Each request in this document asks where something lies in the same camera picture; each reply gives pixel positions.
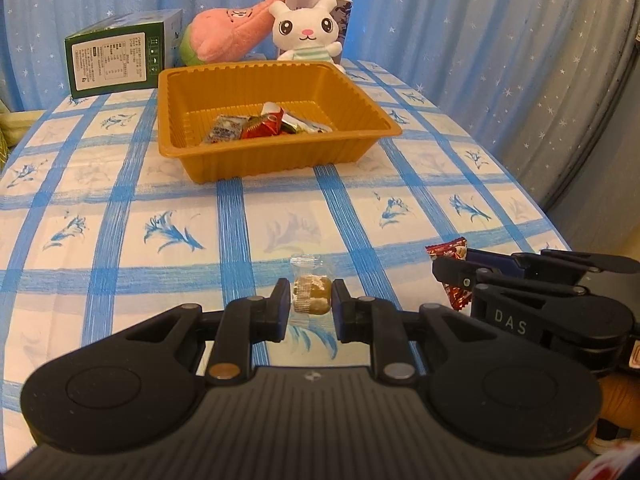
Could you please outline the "person's right hand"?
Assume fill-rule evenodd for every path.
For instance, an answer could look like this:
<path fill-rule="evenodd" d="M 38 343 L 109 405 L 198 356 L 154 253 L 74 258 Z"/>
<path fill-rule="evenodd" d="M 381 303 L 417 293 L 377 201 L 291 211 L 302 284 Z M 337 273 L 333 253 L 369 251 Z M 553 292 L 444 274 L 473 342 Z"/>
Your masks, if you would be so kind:
<path fill-rule="evenodd" d="M 639 378 L 611 374 L 599 380 L 602 408 L 596 429 L 587 445 L 593 453 L 603 454 L 625 442 L 639 441 Z"/>

